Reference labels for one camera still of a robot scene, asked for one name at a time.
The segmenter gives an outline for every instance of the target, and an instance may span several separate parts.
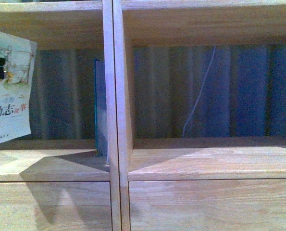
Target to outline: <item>wire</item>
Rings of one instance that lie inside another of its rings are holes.
[[[214,58],[214,55],[215,55],[215,49],[216,49],[216,46],[213,47],[212,57],[211,57],[211,59],[210,59],[209,66],[208,66],[207,71],[206,71],[206,73],[205,73],[204,80],[203,80],[203,82],[202,82],[202,84],[201,84],[200,91],[199,91],[199,96],[197,97],[196,102],[195,102],[195,104],[194,104],[194,107],[193,107],[193,109],[192,109],[192,111],[191,111],[191,114],[190,114],[189,117],[187,118],[187,121],[186,121],[186,123],[185,123],[185,125],[184,125],[184,127],[183,127],[183,130],[182,130],[182,138],[185,137],[185,132],[186,132],[187,124],[189,123],[191,117],[193,116],[193,113],[194,113],[194,111],[195,111],[195,108],[196,108],[196,106],[197,106],[197,104],[198,104],[198,102],[199,102],[199,99],[200,99],[200,96],[201,96],[201,93],[202,93],[202,89],[204,88],[204,84],[205,84],[207,75],[208,75],[208,73],[209,73],[211,64],[212,64],[212,62],[213,62],[213,58]]]

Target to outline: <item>wooden shelf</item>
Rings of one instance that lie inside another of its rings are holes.
[[[11,141],[0,144],[0,181],[109,180],[106,156],[96,156],[94,141]]]
[[[286,0],[124,0],[134,46],[286,42]]]
[[[286,138],[138,140],[128,180],[286,178]]]
[[[102,48],[102,1],[1,3],[0,31],[41,50]]]

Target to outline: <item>wooden drawer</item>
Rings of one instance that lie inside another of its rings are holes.
[[[131,231],[286,231],[286,180],[129,182]]]
[[[109,182],[0,183],[0,231],[111,231]]]

